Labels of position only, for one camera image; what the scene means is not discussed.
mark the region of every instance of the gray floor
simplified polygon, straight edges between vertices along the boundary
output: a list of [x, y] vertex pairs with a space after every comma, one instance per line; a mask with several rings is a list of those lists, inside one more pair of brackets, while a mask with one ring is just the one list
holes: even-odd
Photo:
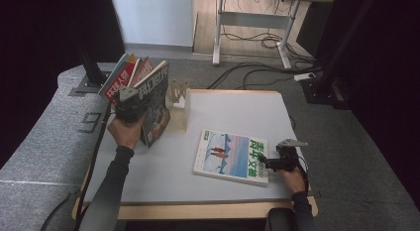
[[[190, 78], [192, 88], [206, 88], [236, 61], [255, 60], [226, 58], [213, 66], [210, 57], [192, 55], [189, 49], [129, 46], [127, 51], [138, 57], [168, 58], [170, 76]], [[278, 64], [277, 60], [264, 62]], [[111, 69], [113, 64], [100, 66]], [[234, 71], [218, 88], [240, 86], [249, 70]], [[40, 230], [53, 209], [80, 188], [100, 130], [98, 125], [88, 133], [93, 124], [82, 121], [90, 113], [100, 113], [102, 118], [106, 107], [96, 94], [67, 96], [83, 75], [79, 66], [59, 76], [51, 104], [0, 171], [0, 230]], [[289, 76], [261, 72], [250, 76], [249, 83]], [[279, 91], [296, 121], [297, 138], [310, 145], [302, 152], [316, 193], [319, 230], [420, 230], [419, 211], [351, 111], [307, 104], [300, 85], [293, 80], [250, 89]], [[90, 114], [87, 120], [95, 116]], [[70, 213], [75, 196], [72, 194], [52, 217], [48, 230], [72, 230]]]

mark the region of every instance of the hand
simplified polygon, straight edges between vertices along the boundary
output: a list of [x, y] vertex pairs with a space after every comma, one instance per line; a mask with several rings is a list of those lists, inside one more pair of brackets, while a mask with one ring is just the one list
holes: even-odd
[[280, 174], [292, 194], [299, 191], [305, 191], [305, 181], [303, 180], [303, 176], [299, 168], [294, 168], [292, 172], [280, 170]]
[[114, 118], [107, 128], [118, 146], [126, 146], [134, 150], [140, 140], [144, 121], [145, 115], [132, 124], [127, 124], [120, 119]]

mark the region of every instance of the black sleeve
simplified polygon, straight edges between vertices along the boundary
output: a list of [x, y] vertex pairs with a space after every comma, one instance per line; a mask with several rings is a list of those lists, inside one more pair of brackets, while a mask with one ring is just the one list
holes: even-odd
[[291, 196], [298, 231], [315, 231], [312, 205], [309, 204], [305, 191], [296, 192]]
[[81, 221], [79, 230], [114, 230], [120, 211], [124, 182], [134, 151], [118, 146], [117, 155], [108, 167], [104, 180], [96, 191]]

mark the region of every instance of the white book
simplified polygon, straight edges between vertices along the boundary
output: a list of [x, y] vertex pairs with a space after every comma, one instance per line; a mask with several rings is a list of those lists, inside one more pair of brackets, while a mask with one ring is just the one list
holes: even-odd
[[193, 172], [249, 184], [268, 185], [259, 155], [267, 157], [267, 140], [203, 130]]

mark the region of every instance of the red book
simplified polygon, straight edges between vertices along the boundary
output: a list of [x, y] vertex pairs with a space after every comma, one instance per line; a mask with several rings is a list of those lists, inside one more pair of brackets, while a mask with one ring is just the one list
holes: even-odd
[[138, 59], [136, 66], [134, 68], [134, 73], [130, 79], [128, 87], [134, 87], [135, 84], [139, 83], [143, 78], [145, 78], [149, 73], [154, 70], [154, 67], [149, 60], [149, 57], [145, 58], [143, 61]]
[[117, 66], [109, 75], [107, 81], [102, 86], [99, 94], [111, 101], [112, 95], [120, 90], [121, 85], [126, 85], [129, 83], [129, 80], [132, 76], [134, 66], [136, 64], [136, 57], [134, 55], [130, 55], [125, 59], [125, 62], [118, 62]]

